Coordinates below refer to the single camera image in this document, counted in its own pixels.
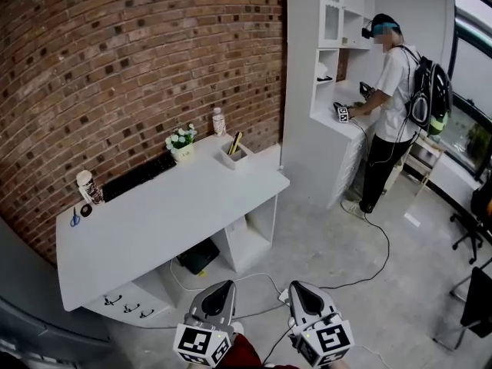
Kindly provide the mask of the black fabric on metal frame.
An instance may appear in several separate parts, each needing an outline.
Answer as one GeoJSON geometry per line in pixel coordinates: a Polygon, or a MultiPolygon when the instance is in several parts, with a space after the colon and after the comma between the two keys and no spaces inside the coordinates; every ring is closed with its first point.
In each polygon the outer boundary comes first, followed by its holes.
{"type": "Polygon", "coordinates": [[[492,265],[492,257],[480,267],[474,267],[469,276],[455,284],[449,295],[464,304],[460,326],[446,330],[432,337],[432,341],[449,351],[455,351],[464,339],[466,331],[471,331],[480,339],[492,334],[492,277],[484,269],[492,265]],[[446,344],[442,338],[458,333],[454,346],[446,344]]]}

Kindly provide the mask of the black keyboard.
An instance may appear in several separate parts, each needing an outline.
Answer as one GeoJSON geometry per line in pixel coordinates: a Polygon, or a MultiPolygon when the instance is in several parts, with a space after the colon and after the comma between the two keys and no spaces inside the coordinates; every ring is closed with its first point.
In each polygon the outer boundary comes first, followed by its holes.
{"type": "Polygon", "coordinates": [[[177,162],[169,152],[159,155],[144,164],[136,166],[122,176],[115,178],[102,187],[102,194],[105,203],[117,198],[118,196],[130,191],[139,185],[150,181],[160,174],[175,167],[177,162]]]}

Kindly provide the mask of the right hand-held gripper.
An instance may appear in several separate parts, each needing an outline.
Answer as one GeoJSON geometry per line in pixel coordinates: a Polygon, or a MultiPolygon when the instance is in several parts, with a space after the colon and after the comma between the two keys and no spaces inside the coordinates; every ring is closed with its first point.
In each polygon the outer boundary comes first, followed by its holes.
{"type": "Polygon", "coordinates": [[[288,335],[292,347],[311,367],[327,367],[343,358],[354,346],[354,337],[349,321],[334,311],[330,295],[304,281],[292,281],[288,293],[294,318],[288,335]],[[295,323],[311,317],[320,319],[295,323]]]}

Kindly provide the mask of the patterned paper cup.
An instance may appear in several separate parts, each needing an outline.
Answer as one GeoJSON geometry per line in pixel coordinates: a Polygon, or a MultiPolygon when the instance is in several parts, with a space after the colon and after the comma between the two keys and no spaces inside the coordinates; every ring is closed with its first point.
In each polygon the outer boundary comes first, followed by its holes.
{"type": "Polygon", "coordinates": [[[97,205],[104,202],[102,190],[96,185],[90,171],[84,170],[77,173],[76,183],[86,203],[97,205]]]}

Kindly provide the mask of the wooden folding stand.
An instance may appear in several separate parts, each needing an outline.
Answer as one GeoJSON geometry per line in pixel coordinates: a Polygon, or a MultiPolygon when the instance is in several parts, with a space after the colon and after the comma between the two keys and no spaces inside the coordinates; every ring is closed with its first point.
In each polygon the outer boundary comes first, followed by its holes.
{"type": "Polygon", "coordinates": [[[416,167],[421,171],[422,179],[417,190],[416,197],[426,188],[427,182],[437,166],[437,163],[444,155],[445,149],[428,137],[418,136],[408,149],[404,159],[406,165],[416,167]]]}

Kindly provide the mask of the potted white and blue flowers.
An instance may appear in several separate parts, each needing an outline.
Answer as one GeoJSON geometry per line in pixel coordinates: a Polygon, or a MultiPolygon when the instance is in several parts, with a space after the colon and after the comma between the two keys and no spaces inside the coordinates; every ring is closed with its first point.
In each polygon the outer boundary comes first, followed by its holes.
{"type": "Polygon", "coordinates": [[[186,128],[175,129],[165,139],[165,147],[177,163],[193,157],[194,138],[197,133],[195,126],[190,123],[186,128]]]}

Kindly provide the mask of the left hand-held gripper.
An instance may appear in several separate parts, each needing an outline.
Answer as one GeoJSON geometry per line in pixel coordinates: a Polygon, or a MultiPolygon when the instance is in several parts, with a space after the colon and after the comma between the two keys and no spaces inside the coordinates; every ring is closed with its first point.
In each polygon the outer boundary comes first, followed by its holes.
{"type": "Polygon", "coordinates": [[[203,290],[192,301],[191,314],[176,328],[173,351],[189,364],[217,367],[232,347],[235,305],[232,280],[203,290]]]}

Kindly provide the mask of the white desk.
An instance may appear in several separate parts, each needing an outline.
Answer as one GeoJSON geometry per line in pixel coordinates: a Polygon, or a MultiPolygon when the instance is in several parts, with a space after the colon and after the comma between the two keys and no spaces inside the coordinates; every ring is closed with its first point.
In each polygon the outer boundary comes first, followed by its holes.
{"type": "MultiPolygon", "coordinates": [[[[278,195],[289,181],[248,152],[245,166],[222,162],[228,136],[194,144],[194,155],[92,213],[72,228],[72,209],[56,219],[58,280],[66,311],[87,308],[112,316],[131,304],[129,284],[210,238],[237,273],[246,271],[272,245],[278,195]],[[104,306],[104,295],[122,295],[104,306]]],[[[120,314],[128,321],[132,314],[120,314]]]]}

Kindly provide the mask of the black office chair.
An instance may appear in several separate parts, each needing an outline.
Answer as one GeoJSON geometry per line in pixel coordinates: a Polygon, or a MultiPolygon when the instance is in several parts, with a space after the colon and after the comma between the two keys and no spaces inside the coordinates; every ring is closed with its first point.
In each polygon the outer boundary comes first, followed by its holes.
{"type": "Polygon", "coordinates": [[[450,222],[455,221],[466,233],[451,247],[456,251],[460,243],[469,239],[472,250],[469,264],[472,265],[477,261],[477,250],[485,241],[492,247],[492,181],[486,182],[473,192],[469,215],[454,213],[450,216],[450,222]]]}

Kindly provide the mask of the grey desk organiser tray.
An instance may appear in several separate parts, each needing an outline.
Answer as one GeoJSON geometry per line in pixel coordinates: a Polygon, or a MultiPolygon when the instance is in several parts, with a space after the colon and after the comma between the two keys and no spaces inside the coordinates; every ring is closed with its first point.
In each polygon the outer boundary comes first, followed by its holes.
{"type": "Polygon", "coordinates": [[[226,142],[221,146],[220,155],[224,165],[231,170],[239,170],[245,166],[245,162],[248,159],[248,153],[246,152],[243,145],[238,145],[236,152],[233,154],[228,154],[232,142],[226,142]]]}

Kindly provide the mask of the person's red clothing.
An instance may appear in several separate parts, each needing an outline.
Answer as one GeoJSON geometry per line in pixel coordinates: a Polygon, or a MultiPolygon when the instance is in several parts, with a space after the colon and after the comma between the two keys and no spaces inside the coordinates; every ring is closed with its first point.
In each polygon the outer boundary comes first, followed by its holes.
{"type": "Polygon", "coordinates": [[[228,350],[221,365],[224,367],[262,367],[253,345],[243,334],[236,334],[232,347],[228,350]]]}

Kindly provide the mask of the white shelf cabinet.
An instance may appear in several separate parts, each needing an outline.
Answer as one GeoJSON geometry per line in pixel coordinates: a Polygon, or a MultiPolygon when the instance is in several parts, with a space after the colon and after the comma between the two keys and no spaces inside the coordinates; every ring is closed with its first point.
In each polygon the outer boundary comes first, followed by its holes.
{"type": "Polygon", "coordinates": [[[379,113],[340,123],[333,103],[362,101],[384,56],[361,35],[375,0],[287,0],[288,66],[281,163],[291,190],[322,208],[339,202],[367,154],[379,113]],[[330,76],[332,81],[317,82],[330,76]]]}

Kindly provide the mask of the black box with yellow edge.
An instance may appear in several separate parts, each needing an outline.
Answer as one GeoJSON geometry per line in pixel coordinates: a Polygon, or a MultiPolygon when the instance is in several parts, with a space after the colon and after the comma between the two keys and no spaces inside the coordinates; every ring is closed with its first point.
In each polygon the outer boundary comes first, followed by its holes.
{"type": "Polygon", "coordinates": [[[207,238],[178,255],[177,259],[182,267],[188,269],[193,275],[198,275],[219,254],[217,246],[210,238],[207,238]]]}

